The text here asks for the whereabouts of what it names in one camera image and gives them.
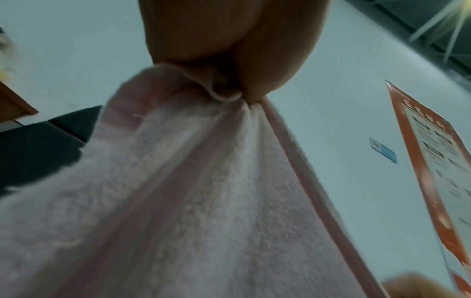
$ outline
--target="pink towel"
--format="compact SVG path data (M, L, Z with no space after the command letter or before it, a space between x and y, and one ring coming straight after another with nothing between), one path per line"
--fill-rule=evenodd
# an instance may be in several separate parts
M385 298L269 101L191 77L144 70L2 201L1 297Z

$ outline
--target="wooden furniture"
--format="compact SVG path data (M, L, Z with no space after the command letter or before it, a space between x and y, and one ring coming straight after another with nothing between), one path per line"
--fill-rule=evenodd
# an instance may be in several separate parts
M35 108L0 81L0 123L37 113Z

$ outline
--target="ceiling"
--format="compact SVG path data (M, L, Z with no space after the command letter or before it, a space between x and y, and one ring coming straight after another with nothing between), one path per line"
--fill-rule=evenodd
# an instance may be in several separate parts
M471 80L471 0L347 1L443 69Z

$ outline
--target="blue sticker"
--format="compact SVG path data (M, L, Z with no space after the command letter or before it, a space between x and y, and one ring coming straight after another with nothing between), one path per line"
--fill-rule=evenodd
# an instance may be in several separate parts
M381 144L377 140L373 139L372 137L369 138L369 141L371 143L371 147L381 153L382 155L386 156L390 160L392 160L394 163L397 163L397 156L396 153L394 153L393 150L389 149L385 145Z

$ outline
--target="orange sign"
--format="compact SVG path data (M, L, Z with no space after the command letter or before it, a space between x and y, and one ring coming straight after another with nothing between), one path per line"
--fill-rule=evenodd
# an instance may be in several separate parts
M386 84L452 280L471 297L471 156L449 122Z

